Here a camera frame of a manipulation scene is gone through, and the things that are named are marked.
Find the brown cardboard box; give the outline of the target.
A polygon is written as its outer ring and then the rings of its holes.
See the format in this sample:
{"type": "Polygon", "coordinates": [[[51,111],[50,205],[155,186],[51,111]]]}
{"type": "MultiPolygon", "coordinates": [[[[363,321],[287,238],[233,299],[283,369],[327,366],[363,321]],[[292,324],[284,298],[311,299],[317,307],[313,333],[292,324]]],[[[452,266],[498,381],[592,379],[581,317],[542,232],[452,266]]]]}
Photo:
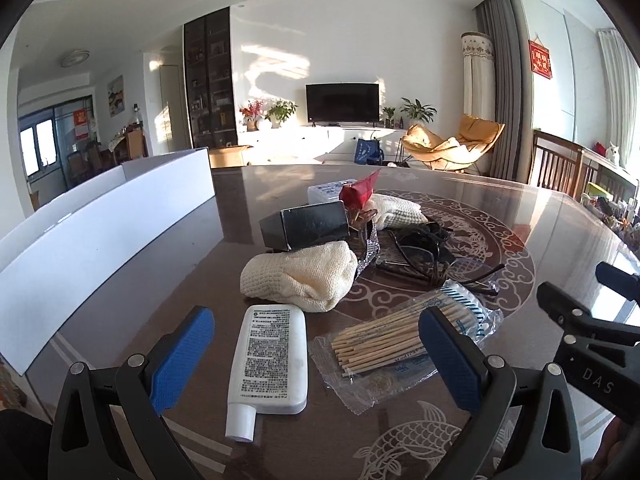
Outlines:
{"type": "Polygon", "coordinates": [[[210,148],[208,150],[209,167],[233,168],[243,167],[250,163],[250,145],[233,145],[225,148],[210,148]]]}

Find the red snack packet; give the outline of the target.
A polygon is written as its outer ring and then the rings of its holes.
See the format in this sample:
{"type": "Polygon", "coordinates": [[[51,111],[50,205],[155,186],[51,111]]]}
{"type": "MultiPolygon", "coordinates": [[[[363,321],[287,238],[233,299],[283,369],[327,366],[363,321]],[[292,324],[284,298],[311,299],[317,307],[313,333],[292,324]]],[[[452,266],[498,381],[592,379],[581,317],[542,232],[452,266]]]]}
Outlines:
{"type": "Polygon", "coordinates": [[[338,199],[347,210],[363,210],[364,205],[374,193],[379,174],[380,172],[376,170],[363,179],[343,185],[338,199]]]}

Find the cream knitted cloth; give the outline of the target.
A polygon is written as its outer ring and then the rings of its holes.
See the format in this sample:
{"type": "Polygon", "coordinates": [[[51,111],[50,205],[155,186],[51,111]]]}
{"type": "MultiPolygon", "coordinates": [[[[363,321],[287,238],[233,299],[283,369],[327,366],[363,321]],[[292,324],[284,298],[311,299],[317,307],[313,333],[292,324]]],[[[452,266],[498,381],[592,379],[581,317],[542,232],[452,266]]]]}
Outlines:
{"type": "Polygon", "coordinates": [[[251,258],[240,276],[248,298],[294,304],[308,313],[329,312],[349,293],[358,260],[344,240],[251,258]]]}
{"type": "Polygon", "coordinates": [[[419,204],[395,196],[374,193],[366,207],[376,211],[373,223],[378,231],[402,229],[428,221],[419,204]]]}

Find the dark glass display cabinet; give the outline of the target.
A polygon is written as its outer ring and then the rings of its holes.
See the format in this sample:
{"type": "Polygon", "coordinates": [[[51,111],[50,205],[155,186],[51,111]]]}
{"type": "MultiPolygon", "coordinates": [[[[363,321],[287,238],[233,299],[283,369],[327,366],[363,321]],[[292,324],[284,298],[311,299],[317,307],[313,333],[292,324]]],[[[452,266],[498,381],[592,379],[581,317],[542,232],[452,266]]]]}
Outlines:
{"type": "Polygon", "coordinates": [[[232,88],[230,9],[183,26],[184,82],[192,144],[228,148],[238,143],[232,88]]]}

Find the white standing air conditioner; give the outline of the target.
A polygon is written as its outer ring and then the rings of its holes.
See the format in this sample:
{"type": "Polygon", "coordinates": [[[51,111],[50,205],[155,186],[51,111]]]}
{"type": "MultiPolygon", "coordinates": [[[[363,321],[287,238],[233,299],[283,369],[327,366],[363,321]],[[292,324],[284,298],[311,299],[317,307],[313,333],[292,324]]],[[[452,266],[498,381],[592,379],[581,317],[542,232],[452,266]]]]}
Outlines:
{"type": "Polygon", "coordinates": [[[461,36],[463,56],[463,113],[494,120],[496,114],[495,49],[481,32],[461,36]]]}

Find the blue shopping bag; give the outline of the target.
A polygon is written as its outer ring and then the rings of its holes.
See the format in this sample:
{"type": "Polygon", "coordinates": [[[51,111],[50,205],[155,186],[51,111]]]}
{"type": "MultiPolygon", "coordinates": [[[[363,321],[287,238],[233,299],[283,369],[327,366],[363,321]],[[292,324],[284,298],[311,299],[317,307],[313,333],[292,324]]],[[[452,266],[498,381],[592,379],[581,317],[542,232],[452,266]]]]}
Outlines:
{"type": "Polygon", "coordinates": [[[358,139],[354,154],[357,165],[381,166],[384,162],[384,152],[378,139],[358,139]]]}

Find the green potted plant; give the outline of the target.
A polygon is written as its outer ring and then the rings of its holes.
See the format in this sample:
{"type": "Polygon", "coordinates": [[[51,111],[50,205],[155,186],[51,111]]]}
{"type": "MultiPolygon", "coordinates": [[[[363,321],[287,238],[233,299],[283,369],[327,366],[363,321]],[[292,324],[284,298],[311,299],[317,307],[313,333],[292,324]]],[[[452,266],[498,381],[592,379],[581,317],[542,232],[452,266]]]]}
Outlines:
{"type": "Polygon", "coordinates": [[[409,124],[427,125],[434,122],[437,115],[436,107],[432,104],[422,103],[419,99],[401,99],[400,111],[409,118],[409,124]]]}
{"type": "Polygon", "coordinates": [[[294,116],[297,112],[297,104],[293,101],[277,100],[273,101],[266,111],[266,117],[269,120],[271,127],[277,129],[280,125],[283,125],[288,119],[294,116]]]}

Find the white lotion tube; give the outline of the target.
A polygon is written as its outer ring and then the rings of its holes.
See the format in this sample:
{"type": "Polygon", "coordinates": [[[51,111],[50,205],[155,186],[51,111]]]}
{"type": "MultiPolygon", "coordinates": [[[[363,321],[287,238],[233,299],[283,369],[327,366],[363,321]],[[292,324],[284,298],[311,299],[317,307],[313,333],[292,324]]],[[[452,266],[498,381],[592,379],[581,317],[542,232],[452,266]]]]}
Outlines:
{"type": "Polygon", "coordinates": [[[259,415],[297,415],[307,399],[305,313],[290,304],[248,308],[232,361],[226,437],[253,441],[259,415]]]}

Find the framed wall painting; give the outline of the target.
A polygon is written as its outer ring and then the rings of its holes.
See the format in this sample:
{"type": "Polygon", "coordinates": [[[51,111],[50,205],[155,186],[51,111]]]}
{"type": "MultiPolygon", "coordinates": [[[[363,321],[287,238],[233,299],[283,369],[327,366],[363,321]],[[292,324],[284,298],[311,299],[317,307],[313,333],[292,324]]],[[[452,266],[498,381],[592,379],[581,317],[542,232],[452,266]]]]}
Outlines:
{"type": "Polygon", "coordinates": [[[119,115],[125,110],[124,76],[120,75],[106,86],[107,104],[110,116],[119,115]]]}

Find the green potted plant left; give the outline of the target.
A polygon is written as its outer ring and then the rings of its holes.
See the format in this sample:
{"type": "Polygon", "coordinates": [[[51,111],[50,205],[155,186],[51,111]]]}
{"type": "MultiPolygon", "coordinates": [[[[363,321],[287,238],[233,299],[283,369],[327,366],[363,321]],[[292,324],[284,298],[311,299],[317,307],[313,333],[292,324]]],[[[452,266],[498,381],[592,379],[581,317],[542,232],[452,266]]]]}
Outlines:
{"type": "Polygon", "coordinates": [[[266,117],[269,120],[271,127],[277,129],[280,125],[283,125],[288,119],[294,116],[297,112],[297,104],[293,101],[277,100],[273,101],[266,111],[266,117]]]}

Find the green potted plant right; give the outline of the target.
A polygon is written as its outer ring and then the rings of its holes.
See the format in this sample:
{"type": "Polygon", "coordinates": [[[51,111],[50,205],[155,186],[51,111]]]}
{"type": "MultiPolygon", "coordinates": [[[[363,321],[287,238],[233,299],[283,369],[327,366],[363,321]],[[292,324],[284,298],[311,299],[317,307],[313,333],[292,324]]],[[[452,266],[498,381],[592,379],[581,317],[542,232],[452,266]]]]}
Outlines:
{"type": "Polygon", "coordinates": [[[437,115],[436,107],[432,104],[422,103],[419,99],[401,99],[400,111],[409,118],[409,124],[427,125],[434,122],[437,115]]]}

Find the wooden dining chair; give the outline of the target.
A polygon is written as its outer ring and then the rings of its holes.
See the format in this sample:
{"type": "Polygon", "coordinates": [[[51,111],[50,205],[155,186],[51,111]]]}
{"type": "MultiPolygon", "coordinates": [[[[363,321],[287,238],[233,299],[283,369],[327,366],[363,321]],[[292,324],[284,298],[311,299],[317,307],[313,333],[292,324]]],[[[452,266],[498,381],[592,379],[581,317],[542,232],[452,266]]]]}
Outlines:
{"type": "Polygon", "coordinates": [[[587,150],[574,142],[535,130],[528,183],[537,188],[560,192],[579,200],[589,182],[600,177],[596,162],[587,150]]]}

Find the red wall hanging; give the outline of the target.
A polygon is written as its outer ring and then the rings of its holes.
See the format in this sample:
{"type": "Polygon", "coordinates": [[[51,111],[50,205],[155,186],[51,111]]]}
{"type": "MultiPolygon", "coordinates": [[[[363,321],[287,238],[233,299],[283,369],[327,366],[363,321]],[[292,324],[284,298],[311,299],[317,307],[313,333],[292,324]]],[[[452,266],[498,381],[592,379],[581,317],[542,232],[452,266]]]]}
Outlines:
{"type": "Polygon", "coordinates": [[[528,48],[530,70],[532,73],[546,79],[551,79],[552,67],[549,50],[537,40],[529,40],[528,48]]]}

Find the black frame eyeglasses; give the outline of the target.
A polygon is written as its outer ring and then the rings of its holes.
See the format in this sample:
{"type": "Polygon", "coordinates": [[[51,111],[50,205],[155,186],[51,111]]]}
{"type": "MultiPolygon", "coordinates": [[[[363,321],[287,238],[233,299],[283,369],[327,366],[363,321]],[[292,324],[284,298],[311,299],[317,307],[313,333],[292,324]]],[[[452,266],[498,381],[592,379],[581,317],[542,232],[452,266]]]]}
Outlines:
{"type": "Polygon", "coordinates": [[[446,247],[431,245],[419,247],[393,244],[392,254],[380,255],[376,267],[381,272],[393,274],[406,280],[420,282],[432,289],[445,285],[446,281],[465,287],[475,295],[497,297],[499,289],[491,280],[506,265],[480,265],[480,273],[465,278],[460,274],[460,264],[465,258],[455,256],[446,247]]]}

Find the bag of cotton swabs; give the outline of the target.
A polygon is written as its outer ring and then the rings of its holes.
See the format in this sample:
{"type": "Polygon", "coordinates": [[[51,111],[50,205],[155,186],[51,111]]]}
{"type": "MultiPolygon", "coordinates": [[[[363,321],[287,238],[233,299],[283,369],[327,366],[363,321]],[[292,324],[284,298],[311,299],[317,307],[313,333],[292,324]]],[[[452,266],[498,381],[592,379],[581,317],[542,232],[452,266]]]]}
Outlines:
{"type": "Polygon", "coordinates": [[[380,318],[314,338],[309,354],[323,382],[352,413],[360,415],[436,374],[419,337],[423,310],[437,308],[462,335],[479,344],[503,314],[454,281],[403,302],[380,318]]]}

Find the clear cartoon floss box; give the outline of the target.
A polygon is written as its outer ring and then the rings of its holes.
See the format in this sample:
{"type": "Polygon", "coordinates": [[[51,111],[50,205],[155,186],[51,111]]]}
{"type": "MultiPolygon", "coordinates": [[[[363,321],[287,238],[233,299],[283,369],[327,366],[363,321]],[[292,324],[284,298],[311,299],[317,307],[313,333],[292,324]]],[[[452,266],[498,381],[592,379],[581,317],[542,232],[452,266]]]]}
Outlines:
{"type": "Polygon", "coordinates": [[[311,185],[307,188],[308,203],[311,205],[337,202],[345,185],[355,183],[355,179],[346,179],[311,185]]]}

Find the white cardboard storage box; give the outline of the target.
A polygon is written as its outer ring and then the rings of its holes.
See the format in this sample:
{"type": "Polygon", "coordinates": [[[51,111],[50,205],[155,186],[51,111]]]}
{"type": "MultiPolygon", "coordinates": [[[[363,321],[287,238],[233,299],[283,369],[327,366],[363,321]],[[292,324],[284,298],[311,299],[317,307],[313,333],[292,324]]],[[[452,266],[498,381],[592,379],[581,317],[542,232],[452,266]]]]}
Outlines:
{"type": "Polygon", "coordinates": [[[74,312],[215,194],[204,148],[145,157],[42,206],[1,241],[1,355],[24,375],[74,312]]]}

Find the white tv console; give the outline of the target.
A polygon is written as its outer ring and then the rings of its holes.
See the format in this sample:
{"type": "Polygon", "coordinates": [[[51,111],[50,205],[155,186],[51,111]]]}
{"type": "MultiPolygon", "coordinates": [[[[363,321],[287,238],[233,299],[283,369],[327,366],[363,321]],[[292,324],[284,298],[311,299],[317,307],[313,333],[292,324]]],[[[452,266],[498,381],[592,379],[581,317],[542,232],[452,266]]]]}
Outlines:
{"type": "Polygon", "coordinates": [[[299,126],[241,131],[250,165],[351,164],[359,140],[379,140],[385,160],[394,160],[405,130],[387,128],[299,126]]]}

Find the red flower plant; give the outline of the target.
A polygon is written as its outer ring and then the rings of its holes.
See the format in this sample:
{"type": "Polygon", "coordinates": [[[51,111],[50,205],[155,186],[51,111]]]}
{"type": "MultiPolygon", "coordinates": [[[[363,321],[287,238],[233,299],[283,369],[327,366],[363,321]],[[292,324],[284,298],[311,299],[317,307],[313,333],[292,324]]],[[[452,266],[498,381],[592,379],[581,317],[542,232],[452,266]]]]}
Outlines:
{"type": "Polygon", "coordinates": [[[265,103],[262,100],[251,100],[240,107],[243,125],[249,132],[257,131],[259,123],[265,116],[265,103]]]}

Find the orange butterfly chair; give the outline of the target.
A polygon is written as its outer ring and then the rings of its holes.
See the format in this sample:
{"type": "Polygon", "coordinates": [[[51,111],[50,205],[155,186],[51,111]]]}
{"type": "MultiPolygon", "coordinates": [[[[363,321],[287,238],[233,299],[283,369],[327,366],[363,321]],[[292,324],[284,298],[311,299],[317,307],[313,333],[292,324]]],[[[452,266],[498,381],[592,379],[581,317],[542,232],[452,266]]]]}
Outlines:
{"type": "Polygon", "coordinates": [[[428,168],[461,171],[487,154],[499,140],[506,125],[463,114],[458,132],[443,139],[425,126],[412,125],[402,136],[405,151],[428,168]]]}

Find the black bow hair clip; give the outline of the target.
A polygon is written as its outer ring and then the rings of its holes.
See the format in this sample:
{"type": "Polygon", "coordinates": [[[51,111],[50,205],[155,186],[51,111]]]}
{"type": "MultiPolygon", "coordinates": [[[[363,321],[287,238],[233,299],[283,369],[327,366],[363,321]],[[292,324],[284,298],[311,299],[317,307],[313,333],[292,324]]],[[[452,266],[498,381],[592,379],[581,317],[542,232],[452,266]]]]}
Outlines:
{"type": "Polygon", "coordinates": [[[413,268],[425,273],[435,266],[447,269],[457,257],[447,247],[452,229],[444,228],[436,221],[412,224],[388,231],[399,255],[413,268]]]}

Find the black television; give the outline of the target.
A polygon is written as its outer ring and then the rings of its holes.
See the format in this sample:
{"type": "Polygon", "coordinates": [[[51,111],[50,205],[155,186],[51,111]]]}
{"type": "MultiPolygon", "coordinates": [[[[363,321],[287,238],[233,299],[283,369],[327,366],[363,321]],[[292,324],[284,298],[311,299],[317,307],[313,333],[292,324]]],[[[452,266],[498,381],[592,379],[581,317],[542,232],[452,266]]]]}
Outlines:
{"type": "Polygon", "coordinates": [[[380,119],[378,84],[307,84],[308,122],[377,122],[380,119]]]}

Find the black cardboard box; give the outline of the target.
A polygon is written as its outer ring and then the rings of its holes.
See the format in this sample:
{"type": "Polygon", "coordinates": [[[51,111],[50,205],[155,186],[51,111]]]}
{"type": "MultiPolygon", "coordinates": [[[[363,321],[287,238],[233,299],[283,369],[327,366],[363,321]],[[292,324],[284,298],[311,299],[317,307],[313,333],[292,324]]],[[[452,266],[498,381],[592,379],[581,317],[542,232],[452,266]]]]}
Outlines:
{"type": "Polygon", "coordinates": [[[259,221],[262,239],[276,252],[295,252],[346,240],[349,226],[342,202],[281,209],[259,221]]]}

